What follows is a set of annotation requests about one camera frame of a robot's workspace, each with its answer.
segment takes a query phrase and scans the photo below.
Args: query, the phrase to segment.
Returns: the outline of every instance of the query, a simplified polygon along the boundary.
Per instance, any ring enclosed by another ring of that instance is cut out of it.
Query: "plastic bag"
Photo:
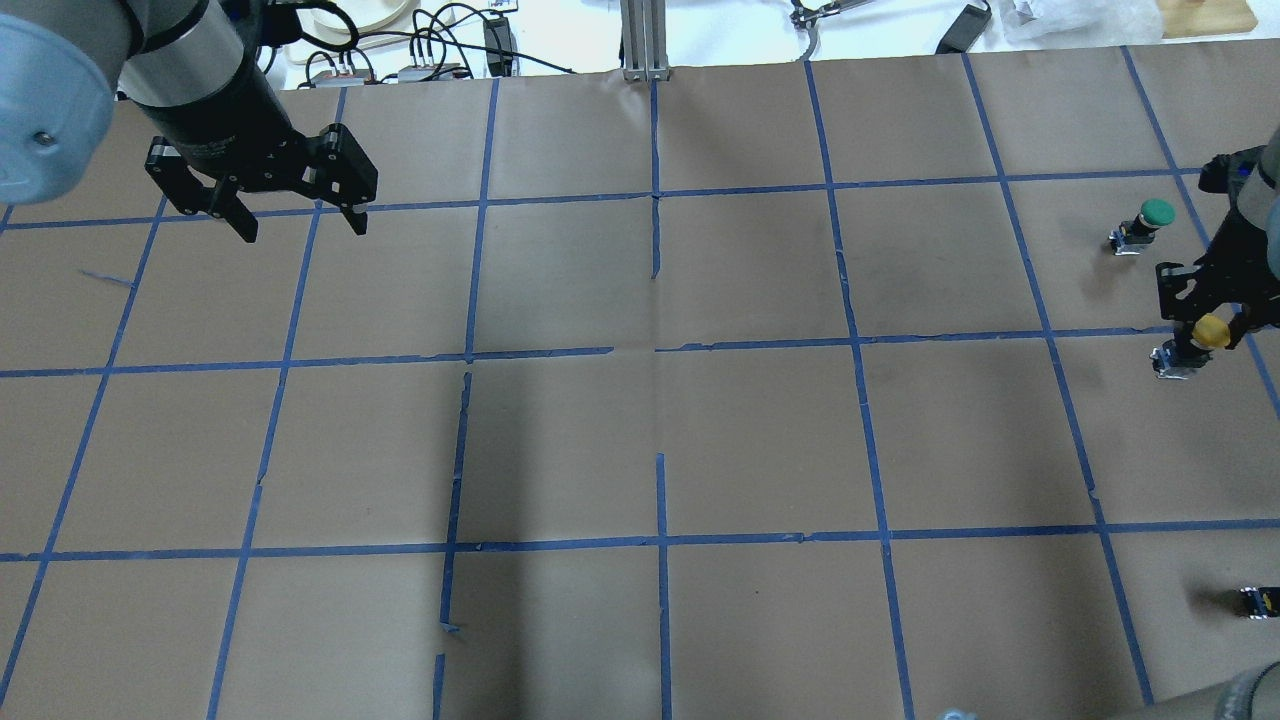
[[[1005,0],[1001,19],[1011,42],[1088,27],[1107,15],[1110,0]]]
[[[1034,19],[1018,12],[1028,0],[1000,5],[1005,40],[1014,46],[1108,47],[1158,42],[1165,32],[1156,0],[1029,0]]]

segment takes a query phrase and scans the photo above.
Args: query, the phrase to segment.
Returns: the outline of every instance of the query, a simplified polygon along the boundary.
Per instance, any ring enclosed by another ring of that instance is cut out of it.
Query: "white floor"
[[[1101,47],[1161,42],[1137,27],[1119,27],[1119,18],[1143,17],[1155,0],[1123,0],[1110,4],[1110,23],[1089,31],[1037,42],[1010,42],[1005,37],[1000,8],[1012,0],[992,0],[995,17],[974,45],[974,53],[1034,50],[1039,47]],[[346,0],[344,6],[392,4],[387,0]],[[428,10],[443,0],[412,0]],[[480,6],[483,3],[472,3]],[[818,0],[805,0],[810,8]],[[966,0],[872,0],[837,17],[819,20],[820,44],[814,60],[929,55]],[[1280,3],[1251,0],[1258,18],[1252,32],[1196,40],[1280,37]],[[1128,6],[1129,10],[1116,9]],[[462,17],[462,12],[453,17]],[[750,65],[795,60],[808,37],[791,27],[787,0],[667,0],[668,56],[678,65]],[[577,72],[603,72],[618,67],[621,12],[618,0],[525,0],[511,14],[516,49]],[[399,22],[389,27],[408,27]],[[483,44],[480,20],[471,18],[456,29],[463,44]],[[276,87],[294,87],[305,79],[301,61],[311,53],[306,44],[282,51],[271,72]],[[378,76],[394,73],[408,64],[403,41],[370,51]],[[484,76],[484,53],[467,51],[476,74]],[[323,69],[324,63],[314,67]],[[557,70],[520,60],[518,74],[556,74]]]

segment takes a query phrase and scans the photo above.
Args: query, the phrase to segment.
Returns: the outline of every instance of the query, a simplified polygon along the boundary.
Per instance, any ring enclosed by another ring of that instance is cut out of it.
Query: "wooden piece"
[[[1165,37],[1199,37],[1249,32],[1258,18],[1248,0],[1156,0],[1165,18]]]

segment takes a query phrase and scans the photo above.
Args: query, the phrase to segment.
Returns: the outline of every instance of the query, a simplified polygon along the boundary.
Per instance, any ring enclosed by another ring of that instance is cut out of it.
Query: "white surface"
[[[805,4],[815,8],[822,1],[805,0]],[[993,0],[992,4],[1000,1],[1010,0]],[[419,6],[434,10],[442,4],[435,0],[420,0]],[[932,54],[942,33],[965,4],[966,0],[874,0],[840,15],[824,18],[818,22],[820,41],[813,59]],[[1252,0],[1249,5],[1258,17],[1258,27],[1252,32],[1164,42],[1280,37],[1280,1]],[[808,45],[808,37],[792,29],[790,13],[791,4],[787,0],[667,0],[668,58],[673,67],[749,65],[795,60]],[[1050,37],[1043,42],[1011,44],[1004,37],[998,14],[997,9],[987,32],[974,45],[974,53],[1110,45],[1117,35],[1123,36],[1120,28],[1106,28],[1105,32]],[[526,0],[509,18],[517,51],[577,72],[603,72],[618,67],[618,42],[622,32],[618,0]],[[454,32],[461,42],[483,45],[481,24],[476,18],[458,26]],[[404,42],[380,47],[370,55],[379,77],[408,64]],[[467,56],[476,74],[486,77],[484,53],[468,50]],[[518,74],[556,73],[529,60],[518,60],[517,72]],[[271,79],[278,87],[294,87],[303,79],[302,68],[287,63],[285,55],[282,54],[276,60],[276,68],[271,70]]]

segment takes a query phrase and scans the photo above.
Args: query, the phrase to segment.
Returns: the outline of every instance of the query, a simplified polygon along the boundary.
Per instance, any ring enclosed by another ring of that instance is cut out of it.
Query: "metal post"
[[[622,76],[628,81],[671,77],[667,0],[622,0]]]

